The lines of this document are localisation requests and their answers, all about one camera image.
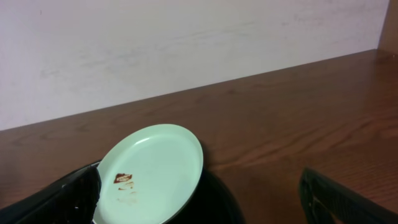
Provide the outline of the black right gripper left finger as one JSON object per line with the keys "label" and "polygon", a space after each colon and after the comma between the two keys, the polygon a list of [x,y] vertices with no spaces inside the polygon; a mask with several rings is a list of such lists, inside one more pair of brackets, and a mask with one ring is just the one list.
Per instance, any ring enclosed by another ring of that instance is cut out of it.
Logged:
{"label": "black right gripper left finger", "polygon": [[100,191],[97,165],[90,164],[1,209],[1,224],[91,224]]}

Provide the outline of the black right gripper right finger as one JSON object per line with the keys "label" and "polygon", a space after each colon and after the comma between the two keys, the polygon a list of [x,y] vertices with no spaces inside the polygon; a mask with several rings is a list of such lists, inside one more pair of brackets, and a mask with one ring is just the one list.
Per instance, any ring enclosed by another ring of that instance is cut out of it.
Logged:
{"label": "black right gripper right finger", "polygon": [[309,168],[302,172],[299,193],[310,224],[397,223],[396,213]]}

